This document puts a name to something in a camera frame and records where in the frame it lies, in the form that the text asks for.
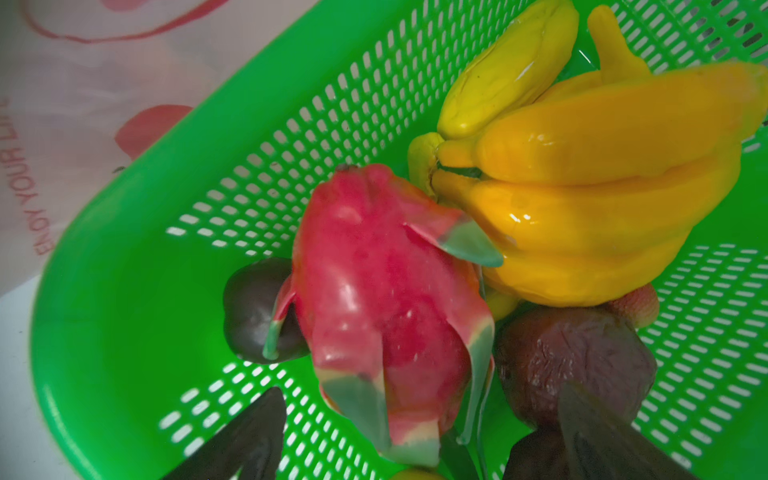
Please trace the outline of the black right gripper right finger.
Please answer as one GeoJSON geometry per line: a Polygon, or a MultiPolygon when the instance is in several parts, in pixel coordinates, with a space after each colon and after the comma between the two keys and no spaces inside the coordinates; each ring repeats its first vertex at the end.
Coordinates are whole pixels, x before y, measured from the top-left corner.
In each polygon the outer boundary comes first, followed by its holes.
{"type": "Polygon", "coordinates": [[[574,479],[697,479],[577,382],[562,385],[558,416],[574,479]]]}

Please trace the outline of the pink plastic bag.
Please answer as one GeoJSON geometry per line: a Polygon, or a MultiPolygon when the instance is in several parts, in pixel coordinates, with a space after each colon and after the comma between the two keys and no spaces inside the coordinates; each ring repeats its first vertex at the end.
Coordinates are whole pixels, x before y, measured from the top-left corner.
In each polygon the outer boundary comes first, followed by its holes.
{"type": "Polygon", "coordinates": [[[310,8],[307,1],[5,1],[1,289],[79,210],[310,8]]]}

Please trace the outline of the yellow fake lemon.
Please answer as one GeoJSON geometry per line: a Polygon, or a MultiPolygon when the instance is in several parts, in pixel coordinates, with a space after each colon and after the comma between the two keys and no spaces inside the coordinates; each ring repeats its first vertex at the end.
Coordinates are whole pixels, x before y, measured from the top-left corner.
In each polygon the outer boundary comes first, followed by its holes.
{"type": "Polygon", "coordinates": [[[407,468],[395,473],[389,480],[445,480],[445,477],[430,470],[407,468]]]}

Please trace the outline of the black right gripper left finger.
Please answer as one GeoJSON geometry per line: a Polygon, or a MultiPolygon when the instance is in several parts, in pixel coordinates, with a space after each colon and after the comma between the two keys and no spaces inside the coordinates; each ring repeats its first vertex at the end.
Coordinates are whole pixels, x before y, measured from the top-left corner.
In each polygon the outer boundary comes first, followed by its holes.
{"type": "Polygon", "coordinates": [[[164,478],[274,479],[282,459],[286,417],[283,392],[272,387],[164,478]]]}

